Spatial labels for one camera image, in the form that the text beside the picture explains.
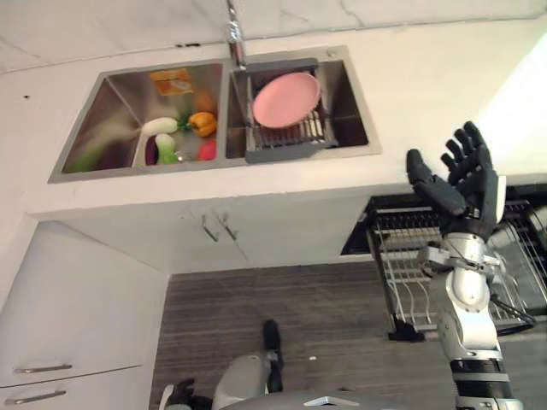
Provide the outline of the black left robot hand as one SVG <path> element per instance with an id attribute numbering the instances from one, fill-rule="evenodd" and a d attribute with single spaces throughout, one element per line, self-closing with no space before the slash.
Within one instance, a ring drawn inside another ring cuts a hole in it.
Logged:
<path id="1" fill-rule="evenodd" d="M 160 409 L 211 410 L 213 400 L 194 392 L 195 378 L 169 384 L 163 391 Z"/>

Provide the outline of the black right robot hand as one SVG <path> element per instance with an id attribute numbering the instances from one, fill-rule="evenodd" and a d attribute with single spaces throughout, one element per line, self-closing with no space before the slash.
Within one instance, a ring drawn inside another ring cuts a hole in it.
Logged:
<path id="1" fill-rule="evenodd" d="M 417 149 L 406 155 L 406 172 L 414 192 L 438 213 L 442 236 L 475 235 L 487 241 L 503 217 L 506 189 L 479 128 L 471 121 L 454 132 L 441 155 L 447 179 L 433 173 Z"/>

